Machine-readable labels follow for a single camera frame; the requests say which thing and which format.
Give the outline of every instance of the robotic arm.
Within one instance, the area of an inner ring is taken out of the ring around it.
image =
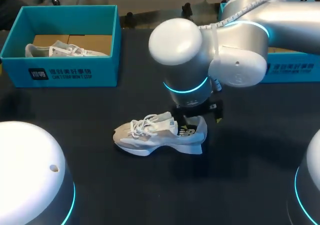
[[[164,86],[185,111],[208,102],[216,79],[238,88],[258,84],[267,71],[268,47],[320,54],[319,3],[230,0],[218,23],[198,27],[175,18],[149,39]]]

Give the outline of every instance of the cardboard insert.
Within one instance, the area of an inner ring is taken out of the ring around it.
[[[112,35],[36,35],[33,45],[50,47],[57,40],[65,44],[73,44],[85,50],[104,53],[110,56]]]

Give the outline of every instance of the white sneaker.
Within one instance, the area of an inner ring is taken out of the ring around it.
[[[124,151],[138,156],[148,156],[162,146],[185,154],[202,154],[201,144],[207,137],[205,119],[202,116],[185,119],[187,125],[179,127],[170,112],[148,115],[116,128],[113,140]]]
[[[52,46],[35,46],[28,44],[25,47],[25,57],[96,57],[107,56],[98,51],[85,50],[74,44],[56,41]]]

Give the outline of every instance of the black table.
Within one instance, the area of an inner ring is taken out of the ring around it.
[[[76,186],[77,225],[287,225],[286,197],[320,129],[320,84],[224,87],[225,118],[205,117],[203,155],[116,149],[113,129],[173,104],[149,56],[151,30],[122,30],[116,88],[15,89],[0,77],[2,121],[51,133]]]

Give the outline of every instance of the glowing blue light ring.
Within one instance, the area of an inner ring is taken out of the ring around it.
[[[177,90],[174,90],[172,88],[170,88],[167,84],[165,84],[165,82],[163,82],[163,84],[165,85],[165,87],[167,89],[169,89],[170,91],[174,92],[174,93],[177,93],[177,94],[187,94],[187,93],[191,93],[191,92],[194,92],[195,90],[199,89],[203,84],[205,84],[205,82],[207,81],[208,77],[205,78],[205,80],[197,87],[195,87],[194,89],[191,89],[191,90],[188,90],[188,91],[177,91]]]
[[[70,214],[72,212],[72,209],[74,208],[74,205],[75,205],[75,200],[76,200],[76,186],[75,186],[75,183],[73,183],[73,201],[72,201],[72,205],[71,205],[71,208],[69,210],[69,213],[68,215],[65,217],[64,221],[61,223],[61,225],[65,225],[68,218],[70,217]]]
[[[296,170],[295,177],[294,177],[294,190],[295,190],[296,198],[298,199],[298,202],[299,202],[299,204],[300,204],[300,207],[302,208],[302,210],[304,211],[304,213],[305,213],[305,215],[308,217],[308,219],[310,219],[310,221],[313,222],[314,225],[318,225],[318,224],[310,217],[310,215],[307,213],[307,211],[305,210],[304,206],[302,206],[302,203],[300,202],[300,199],[299,199],[299,196],[298,196],[298,191],[297,191],[297,174],[298,174],[298,170],[299,170],[299,167],[298,167],[298,169]]]
[[[225,27],[231,26],[231,25],[234,25],[234,24],[251,24],[251,25],[255,25],[255,26],[257,26],[258,28],[261,28],[263,31],[265,31],[265,33],[267,34],[268,38],[270,38],[270,35],[269,35],[268,30],[267,30],[264,26],[262,26],[261,24],[256,23],[256,22],[254,22],[254,21],[244,21],[244,20],[241,20],[241,21],[232,21],[232,22],[230,22],[230,23],[227,23],[227,24],[225,25]]]

